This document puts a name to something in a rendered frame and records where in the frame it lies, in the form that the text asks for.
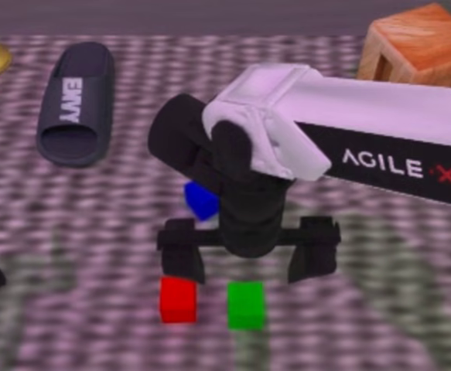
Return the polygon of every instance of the checkered tablecloth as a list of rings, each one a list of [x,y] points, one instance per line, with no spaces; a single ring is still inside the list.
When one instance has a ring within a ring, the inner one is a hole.
[[[258,61],[349,77],[360,38],[96,38],[117,60],[111,150],[56,168],[35,150],[39,103],[60,53],[86,39],[1,39],[15,59],[0,76],[0,371],[451,371],[451,207],[334,179],[296,184],[285,224],[334,215],[339,273],[288,286],[290,248],[205,250],[199,323],[159,323],[155,233],[190,212],[186,180],[146,149],[156,110],[183,91],[209,99]],[[265,282],[268,331],[227,329],[226,284],[246,279]]]

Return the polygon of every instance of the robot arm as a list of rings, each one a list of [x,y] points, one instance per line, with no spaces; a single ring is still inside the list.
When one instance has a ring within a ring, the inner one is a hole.
[[[328,175],[451,204],[451,88],[323,77],[306,65],[250,66],[203,110],[253,143],[251,168]]]

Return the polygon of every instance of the blue cube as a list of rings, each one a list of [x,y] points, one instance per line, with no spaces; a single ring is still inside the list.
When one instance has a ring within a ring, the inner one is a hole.
[[[201,221],[218,214],[218,197],[196,182],[184,186],[184,195],[188,207]]]

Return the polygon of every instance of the green cube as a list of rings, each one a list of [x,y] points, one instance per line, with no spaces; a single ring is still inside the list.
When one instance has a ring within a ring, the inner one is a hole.
[[[262,330],[266,319],[262,282],[230,282],[227,286],[228,328]]]

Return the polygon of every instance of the cube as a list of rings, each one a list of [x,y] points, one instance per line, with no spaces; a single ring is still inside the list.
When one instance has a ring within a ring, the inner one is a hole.
[[[196,322],[196,282],[177,277],[162,277],[160,280],[159,310],[163,323]]]
[[[262,330],[266,320],[263,283],[231,282],[227,286],[230,330]]]
[[[186,203],[201,221],[208,220],[218,213],[218,197],[196,182],[184,186]]]
[[[357,78],[451,87],[451,15],[430,4],[373,21]]]

